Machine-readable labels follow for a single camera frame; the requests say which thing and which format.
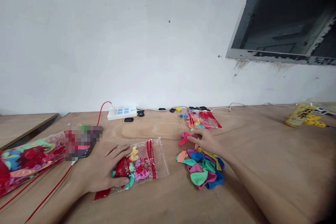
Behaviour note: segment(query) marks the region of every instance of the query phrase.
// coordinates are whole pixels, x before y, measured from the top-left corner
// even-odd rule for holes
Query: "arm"
[[[126,177],[111,177],[113,167],[132,151],[128,148],[129,145],[115,146],[96,160],[89,158],[83,160],[86,165],[73,171],[69,182],[57,194],[51,196],[50,200],[33,215],[28,224],[58,223],[72,204],[84,194],[128,184],[129,179]]]
[[[311,223],[299,209],[273,191],[258,175],[225,150],[208,130],[196,129],[192,134],[196,138],[189,136],[189,141],[223,157],[270,223]]]

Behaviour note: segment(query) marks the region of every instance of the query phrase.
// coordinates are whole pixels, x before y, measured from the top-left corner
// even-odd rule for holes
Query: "window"
[[[336,65],[335,0],[247,0],[227,58]]]

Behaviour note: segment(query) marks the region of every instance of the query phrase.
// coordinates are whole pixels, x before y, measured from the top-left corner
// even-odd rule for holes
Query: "red cable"
[[[99,120],[100,120],[100,114],[102,113],[102,109],[103,109],[103,106],[104,106],[104,104],[105,103],[107,103],[107,101],[106,102],[104,102],[103,103],[103,105],[101,106],[101,108],[100,108],[100,112],[99,112],[99,118],[98,118],[98,123],[97,123],[97,126],[98,126],[98,124],[99,124]]]
[[[41,204],[35,209],[35,211],[31,214],[31,216],[28,218],[28,220],[26,220],[25,223],[27,223],[32,217],[33,215],[36,213],[36,211],[40,208],[40,206],[42,206],[42,204],[47,200],[47,198],[50,196],[50,194],[53,193],[53,191],[55,191],[55,189],[58,187],[58,185],[63,181],[63,179],[66,177],[66,175],[69,173],[69,171],[71,170],[71,168],[73,167],[73,165],[71,165],[69,167],[69,169],[67,170],[66,174],[63,176],[63,178],[58,182],[58,184],[54,187],[54,189],[47,195],[47,197],[41,202]]]
[[[32,181],[30,181],[30,183],[28,185],[26,185],[21,191],[19,191],[13,198],[11,198],[5,205],[3,205],[2,207],[0,207],[0,210],[3,209],[5,206],[7,206],[13,199],[15,199],[20,193],[23,192],[23,190],[25,190],[28,186],[31,185],[31,183],[33,183],[38,177],[40,177],[43,173],[45,173],[50,167],[52,167],[53,165],[55,165],[57,162],[53,163],[52,165],[48,166],[46,169],[44,169],[43,172],[41,172],[36,178],[34,178]]]

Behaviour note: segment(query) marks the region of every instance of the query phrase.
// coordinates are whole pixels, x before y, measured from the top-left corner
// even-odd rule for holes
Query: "white wall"
[[[0,113],[335,100],[335,67],[225,59],[244,3],[0,0]]]

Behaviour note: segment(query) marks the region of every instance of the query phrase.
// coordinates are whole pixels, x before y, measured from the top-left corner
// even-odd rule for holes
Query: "left hand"
[[[74,170],[73,177],[78,180],[82,193],[93,193],[128,184],[128,178],[112,178],[111,172],[123,157],[132,152],[132,149],[128,149],[129,147],[130,145],[126,144],[113,146],[104,155],[93,160],[87,159],[86,166]]]

